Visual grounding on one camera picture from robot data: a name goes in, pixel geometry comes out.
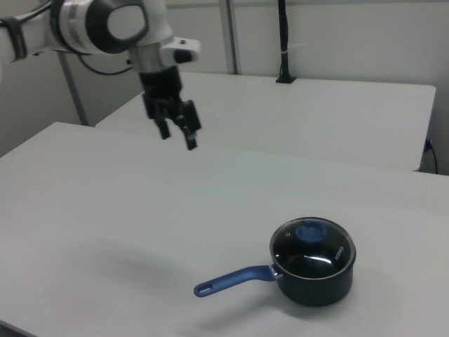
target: black cable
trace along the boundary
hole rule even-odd
[[[115,76],[115,75],[124,74],[125,72],[129,72],[133,68],[133,67],[128,67],[123,70],[119,70],[118,72],[101,72],[100,70],[96,70],[96,69],[92,68],[90,65],[88,65],[86,63],[86,61],[83,59],[82,55],[78,55],[78,59],[81,62],[81,64],[84,67],[86,67],[87,69],[89,69],[91,72],[94,72],[94,73],[102,75],[102,76]]]
[[[432,151],[432,153],[434,154],[434,162],[435,162],[435,174],[438,174],[438,162],[436,161],[436,153],[435,153],[435,149],[434,146],[432,144],[429,145],[429,149]]]
[[[51,0],[47,0],[46,3],[44,3],[42,6],[38,7],[37,9],[35,9],[35,12],[33,14],[19,19],[19,22],[24,23],[24,22],[27,22],[28,20],[35,18],[39,14],[42,14],[43,12],[47,11],[50,8],[50,6],[51,6]],[[6,27],[6,25],[0,21],[0,27]]]

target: black pole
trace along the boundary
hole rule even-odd
[[[291,77],[288,70],[288,21],[286,13],[286,0],[278,0],[279,7],[279,34],[281,37],[281,73],[277,83],[293,83],[296,77]]]

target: blue lid knob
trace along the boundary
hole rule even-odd
[[[301,226],[296,227],[295,233],[302,241],[315,244],[326,237],[326,227],[318,221],[304,221]]]

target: saucepan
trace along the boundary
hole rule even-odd
[[[206,297],[237,284],[259,279],[277,281],[291,300],[309,306],[330,305],[352,285],[356,247],[349,233],[324,218],[298,218],[278,228],[270,241],[272,265],[247,267],[195,286]]]

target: power cord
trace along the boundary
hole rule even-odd
[[[31,19],[35,18],[39,14],[42,14],[43,12],[47,11],[50,8],[50,6],[51,6],[51,0],[47,0],[46,3],[44,3],[41,6],[39,6],[38,8],[34,9],[35,12],[33,14],[25,16],[24,18],[19,19],[19,22],[20,23],[24,23],[24,22],[27,22],[28,20],[31,20]],[[2,23],[2,21],[0,21],[0,27],[6,27],[6,25],[4,23]]]
[[[434,155],[434,163],[435,163],[435,174],[438,174],[438,162],[436,160],[436,153],[434,146],[432,145],[432,141],[430,139],[426,139],[426,142],[424,143],[424,153],[431,150],[432,154]]]
[[[123,70],[119,70],[118,72],[101,72],[100,70],[96,70],[96,69],[92,68],[90,65],[88,65],[86,63],[86,61],[83,59],[82,55],[78,54],[78,59],[81,62],[81,64],[84,67],[86,67],[87,69],[89,69],[91,72],[94,72],[94,73],[102,75],[102,76],[115,76],[115,75],[124,74],[125,72],[129,72],[133,68],[133,67],[128,67]]]

